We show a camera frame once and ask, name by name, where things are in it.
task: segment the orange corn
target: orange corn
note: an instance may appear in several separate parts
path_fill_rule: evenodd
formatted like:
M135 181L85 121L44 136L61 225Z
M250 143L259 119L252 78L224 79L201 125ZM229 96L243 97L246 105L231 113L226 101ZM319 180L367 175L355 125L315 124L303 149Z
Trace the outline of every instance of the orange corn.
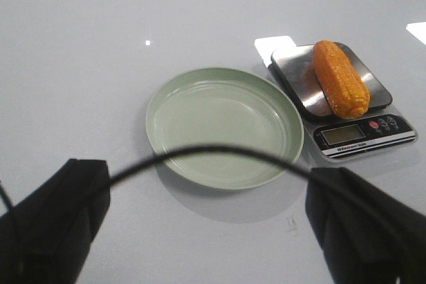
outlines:
M345 53L332 41L314 46L314 70L331 111L343 119L359 118L368 110L370 93Z

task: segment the red button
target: red button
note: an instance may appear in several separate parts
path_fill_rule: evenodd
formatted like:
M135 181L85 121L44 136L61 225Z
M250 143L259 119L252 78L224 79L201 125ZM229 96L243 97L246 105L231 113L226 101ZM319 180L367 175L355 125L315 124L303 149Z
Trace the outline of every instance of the red button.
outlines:
M368 122L368 124L373 128L373 129L377 129L379 128L379 124L376 121L370 121Z

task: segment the plate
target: plate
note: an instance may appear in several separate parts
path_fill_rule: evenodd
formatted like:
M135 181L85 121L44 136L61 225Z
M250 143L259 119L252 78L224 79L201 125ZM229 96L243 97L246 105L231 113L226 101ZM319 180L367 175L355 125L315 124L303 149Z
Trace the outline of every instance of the plate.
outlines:
M146 111L146 133L156 153L194 144L255 148L295 162L304 130L291 100L275 85L248 72L207 68L163 85ZM233 154L201 154L166 161L184 178L222 190L261 186L282 172Z

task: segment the white table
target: white table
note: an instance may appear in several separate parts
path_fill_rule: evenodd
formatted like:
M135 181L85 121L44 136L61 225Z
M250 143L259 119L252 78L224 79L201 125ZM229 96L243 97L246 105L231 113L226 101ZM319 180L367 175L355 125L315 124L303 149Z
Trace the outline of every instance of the white table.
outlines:
M211 66L267 77L254 40L289 35L349 45L392 93L419 140L345 166L426 213L426 46L406 30L426 21L425 0L0 2L0 174L15 203L68 158L114 173L151 155L159 86ZM299 163L317 166L309 149ZM286 176L223 193L151 169L112 191L78 283L331 283L305 186Z

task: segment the digital kitchen scale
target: digital kitchen scale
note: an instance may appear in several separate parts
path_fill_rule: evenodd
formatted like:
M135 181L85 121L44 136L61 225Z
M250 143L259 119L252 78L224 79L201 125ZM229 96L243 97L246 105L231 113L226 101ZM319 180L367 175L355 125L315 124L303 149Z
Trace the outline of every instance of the digital kitchen scale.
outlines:
M370 91L368 111L344 120L333 115L312 66L313 45L286 47L272 53L272 76L298 108L306 133L321 155L338 162L413 143L415 129L392 105L392 96L352 50L337 45L348 56Z

